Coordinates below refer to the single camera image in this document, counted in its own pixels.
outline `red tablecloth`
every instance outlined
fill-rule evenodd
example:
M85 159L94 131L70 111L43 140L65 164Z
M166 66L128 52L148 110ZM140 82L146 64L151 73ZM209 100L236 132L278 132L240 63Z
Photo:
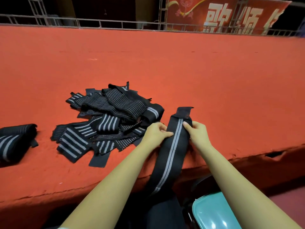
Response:
M165 124L177 107L193 106L192 119L206 124L216 149L260 188L305 175L303 39L1 26L0 48L0 127L35 123L39 131L38 147L0 168L6 228L41 225L50 209L81 199L133 150L114 150L105 168L93 168L92 151L72 164L50 140L56 125L82 121L65 102L70 92L109 83L129 81L161 104ZM134 191L155 159L148 158ZM177 182L207 172L190 151Z

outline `person's right hand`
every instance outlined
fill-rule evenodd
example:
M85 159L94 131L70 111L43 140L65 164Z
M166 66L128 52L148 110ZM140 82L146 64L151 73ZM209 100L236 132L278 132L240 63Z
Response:
M192 128L187 122L184 121L183 126L189 132L191 141L198 150L206 150L212 146L209 140L207 128L204 124L193 121Z

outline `person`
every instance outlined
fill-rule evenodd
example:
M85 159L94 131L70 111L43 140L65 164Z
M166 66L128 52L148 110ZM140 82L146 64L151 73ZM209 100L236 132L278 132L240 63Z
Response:
M243 229L301 228L211 145L203 124L193 121L193 128L186 122L183 125ZM172 135L164 124L151 124L142 142L84 198L60 228L113 229L146 158Z

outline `finger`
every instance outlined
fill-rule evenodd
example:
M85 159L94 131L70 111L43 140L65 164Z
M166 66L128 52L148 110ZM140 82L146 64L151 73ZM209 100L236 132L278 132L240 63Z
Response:
M166 131L166 129L167 129L166 125L162 124L161 122L158 122L155 124L157 124L157 126L159 127L160 130Z
M198 128L200 126L200 123L197 121L192 121L193 128Z
M164 132L164 133L162 133L162 134L163 134L164 138L173 136L173 132Z
M192 127L187 122L184 121L183 126L189 133L191 132Z

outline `red banner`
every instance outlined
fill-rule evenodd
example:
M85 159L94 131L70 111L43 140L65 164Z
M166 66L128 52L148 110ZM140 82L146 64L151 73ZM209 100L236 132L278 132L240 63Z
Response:
M238 0L167 0L167 30L224 33ZM249 0L234 19L237 34L267 34L290 1Z

